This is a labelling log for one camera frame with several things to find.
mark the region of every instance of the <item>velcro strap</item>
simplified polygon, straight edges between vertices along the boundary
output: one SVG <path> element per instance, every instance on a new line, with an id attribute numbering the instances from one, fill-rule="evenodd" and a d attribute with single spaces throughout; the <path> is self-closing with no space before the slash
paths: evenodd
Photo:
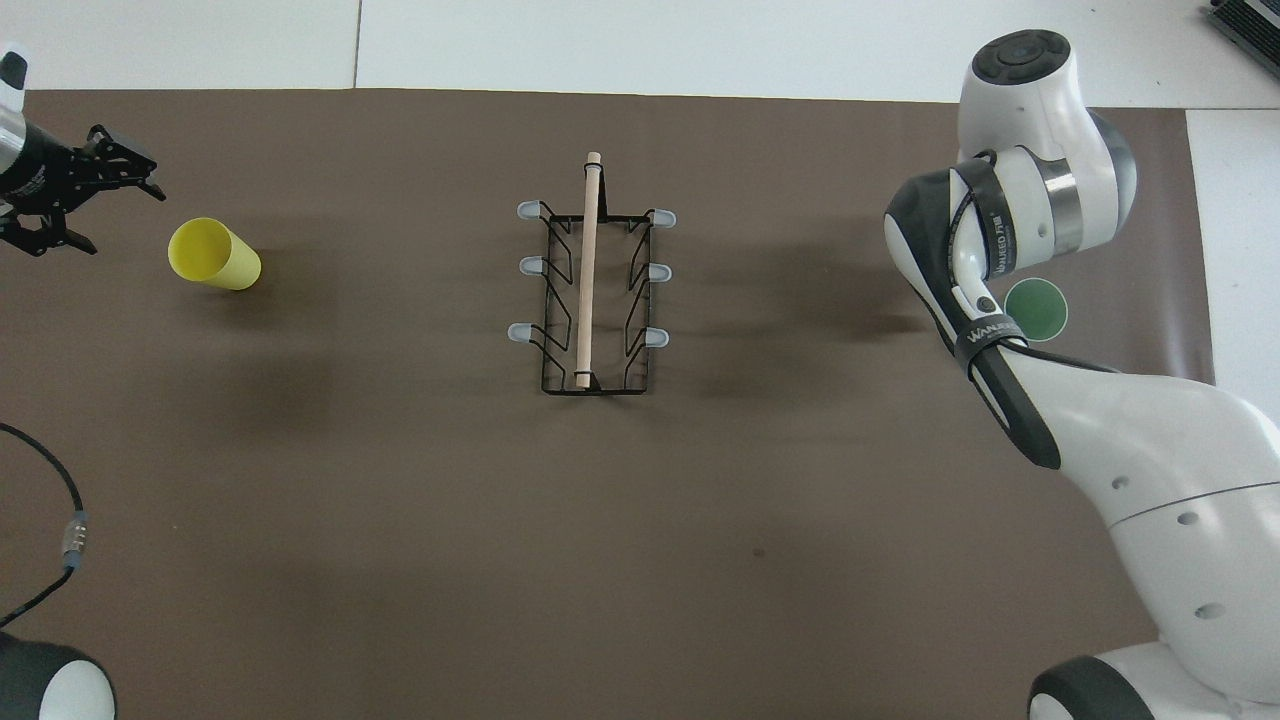
<path id="1" fill-rule="evenodd" d="M 956 361 L 968 373 L 969 364 L 979 352 L 1006 337 L 1027 338 L 1023 334 L 1023 328 L 1018 327 L 1018 323 L 1009 315 L 1001 313 L 978 318 L 956 333 Z"/>

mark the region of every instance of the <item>wooden stick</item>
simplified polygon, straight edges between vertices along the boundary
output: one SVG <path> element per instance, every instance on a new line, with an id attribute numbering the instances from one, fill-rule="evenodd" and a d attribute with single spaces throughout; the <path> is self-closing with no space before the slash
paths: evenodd
<path id="1" fill-rule="evenodd" d="M 577 291 L 577 372 L 573 383 L 591 387 L 591 309 L 595 302 L 595 225 L 600 222 L 600 154 L 586 154 L 586 193 L 582 210 L 582 269 Z"/>

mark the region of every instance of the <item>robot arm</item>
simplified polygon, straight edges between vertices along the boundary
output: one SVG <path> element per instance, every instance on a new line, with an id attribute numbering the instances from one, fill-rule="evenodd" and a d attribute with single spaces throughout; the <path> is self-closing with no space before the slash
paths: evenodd
<path id="1" fill-rule="evenodd" d="M 1133 154 L 1084 106 L 1075 55 L 1047 31 L 977 54 L 959 124 L 959 163 L 890 202 L 895 264 L 1014 445 L 1106 521 L 1164 641 L 1137 656 L 1176 657 L 1143 675 L 1125 655 L 1129 676 L 1147 678 L 1137 694 L 1157 707 L 1152 688 L 1189 683 L 1280 717 L 1280 432 L 1202 383 L 1033 350 L 986 284 L 1112 240 L 1134 199 Z"/>
<path id="2" fill-rule="evenodd" d="M 156 163 L 102 126 L 82 147 L 58 142 L 23 117 L 26 83 L 24 53 L 10 45 L 0 55 L 0 240 L 36 256 L 61 245 L 95 254 L 87 237 L 67 228 L 67 214 L 118 187 L 164 200 L 151 181 Z M 20 215 L 38 217 L 40 227 L 22 227 Z"/>

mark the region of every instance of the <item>brown mat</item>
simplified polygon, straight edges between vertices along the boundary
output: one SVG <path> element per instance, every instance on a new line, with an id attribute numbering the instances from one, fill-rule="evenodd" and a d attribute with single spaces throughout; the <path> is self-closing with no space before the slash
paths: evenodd
<path id="1" fill-rule="evenodd" d="M 1106 113 L 1140 172 L 1111 245 L 1030 272 L 1050 350 L 1211 379 L 1181 111 Z M 12 629 L 100 659 L 120 717 L 1023 714 L 1155 638 L 1092 507 L 1025 462 L 893 272 L 881 213 L 955 106 L 485 92 L 36 92 L 141 138 L 170 193 L 101 249 L 0 247 L 0 419 L 61 455 L 86 569 Z M 541 395 L 516 219 L 668 208 L 649 395 Z M 179 281 L 211 215 L 244 293 Z M 56 478 L 0 438 L 4 598 L 56 571 Z"/>

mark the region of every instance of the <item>white tile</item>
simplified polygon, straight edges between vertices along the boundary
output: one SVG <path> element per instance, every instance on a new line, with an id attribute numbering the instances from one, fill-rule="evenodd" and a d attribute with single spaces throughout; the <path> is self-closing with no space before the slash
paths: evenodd
<path id="1" fill-rule="evenodd" d="M 1027 27 L 1079 50 L 1098 106 L 1280 108 L 1203 0 L 364 0 L 357 85 L 956 101 Z"/>
<path id="2" fill-rule="evenodd" d="M 6 0 L 32 88 L 351 87 L 360 0 Z"/>
<path id="3" fill-rule="evenodd" d="M 1187 113 L 1217 384 L 1280 423 L 1280 111 Z"/>

